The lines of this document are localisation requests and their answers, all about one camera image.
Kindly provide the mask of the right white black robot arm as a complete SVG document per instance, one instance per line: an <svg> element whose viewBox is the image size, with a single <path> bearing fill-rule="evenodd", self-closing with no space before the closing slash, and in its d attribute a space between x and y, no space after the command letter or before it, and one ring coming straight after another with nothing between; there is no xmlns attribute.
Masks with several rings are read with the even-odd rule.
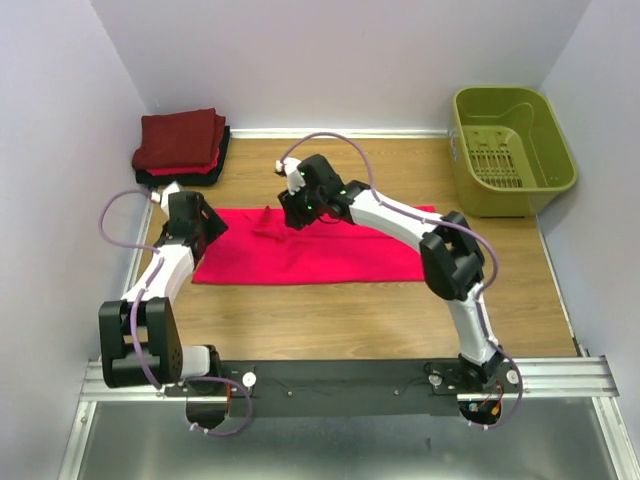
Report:
<svg viewBox="0 0 640 480"><path fill-rule="evenodd" d="M480 392L494 383L504 354L484 305L485 259L479 236L462 214L421 213L366 183L345 183L322 155L278 160L275 173L287 182L278 199L288 227L301 230L328 215L381 232L415 250L426 285L447 303L454 321L462 384Z"/></svg>

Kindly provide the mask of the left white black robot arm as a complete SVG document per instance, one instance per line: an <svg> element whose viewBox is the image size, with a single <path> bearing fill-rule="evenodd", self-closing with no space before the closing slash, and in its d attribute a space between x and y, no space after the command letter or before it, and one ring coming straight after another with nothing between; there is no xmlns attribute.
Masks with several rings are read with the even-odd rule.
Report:
<svg viewBox="0 0 640 480"><path fill-rule="evenodd" d="M183 283L191 276L212 242L227 224L204 196L174 182L164 190L140 189L166 215L160 237L152 245L125 243L104 229L107 211L98 228L107 242L143 249L151 260L136 283L118 300L99 308L98 322L102 374L110 388L163 386L187 380L201 395L214 393L222 380L219 356L211 345L184 346L173 312Z"/></svg>

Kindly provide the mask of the pink t shirt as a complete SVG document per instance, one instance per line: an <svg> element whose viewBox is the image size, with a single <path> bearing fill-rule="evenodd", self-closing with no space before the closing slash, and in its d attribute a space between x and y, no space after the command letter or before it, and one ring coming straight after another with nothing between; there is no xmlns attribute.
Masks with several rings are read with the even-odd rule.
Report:
<svg viewBox="0 0 640 480"><path fill-rule="evenodd" d="M320 221L301 231L278 208L219 209L228 231L210 244L192 277L204 285L421 282L420 256L376 230Z"/></svg>

